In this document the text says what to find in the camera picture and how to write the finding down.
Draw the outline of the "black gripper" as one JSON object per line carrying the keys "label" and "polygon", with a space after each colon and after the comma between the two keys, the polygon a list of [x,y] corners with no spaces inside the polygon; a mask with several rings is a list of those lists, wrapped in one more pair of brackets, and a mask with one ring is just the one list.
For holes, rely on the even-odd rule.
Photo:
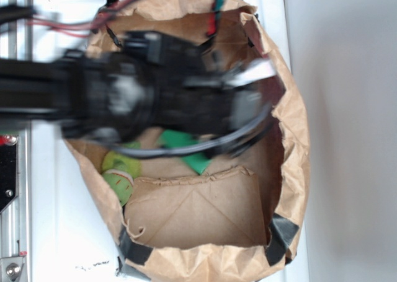
{"label": "black gripper", "polygon": [[135,60],[151,90],[150,126],[195,135],[224,135],[255,119],[263,106],[274,109],[285,94],[278,76],[234,87],[238,70],[207,68],[203,46],[155,31],[126,34],[124,53]]}

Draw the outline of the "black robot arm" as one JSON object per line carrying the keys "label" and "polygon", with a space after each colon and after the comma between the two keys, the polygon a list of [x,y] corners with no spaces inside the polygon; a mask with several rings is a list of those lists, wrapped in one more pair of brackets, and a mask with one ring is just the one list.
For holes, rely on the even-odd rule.
{"label": "black robot arm", "polygon": [[1,60],[1,132],[53,121],[68,139],[126,143],[161,127],[223,136],[264,119],[257,84],[276,76],[268,58],[229,71],[205,45],[155,31],[127,32],[119,52],[68,50],[51,63]]}

